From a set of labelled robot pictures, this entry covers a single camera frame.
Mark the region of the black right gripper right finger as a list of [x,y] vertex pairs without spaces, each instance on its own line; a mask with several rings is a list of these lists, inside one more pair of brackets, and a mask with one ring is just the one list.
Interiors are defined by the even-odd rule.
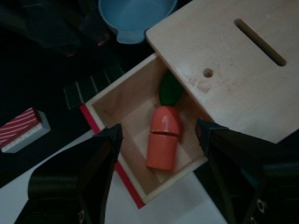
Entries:
[[299,224],[299,151],[197,120],[199,177],[229,224]]

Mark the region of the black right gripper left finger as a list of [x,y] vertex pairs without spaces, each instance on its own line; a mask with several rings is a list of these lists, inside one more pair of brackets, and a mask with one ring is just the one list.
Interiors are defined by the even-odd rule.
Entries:
[[33,172],[15,224],[105,224],[123,142],[118,124],[50,158]]

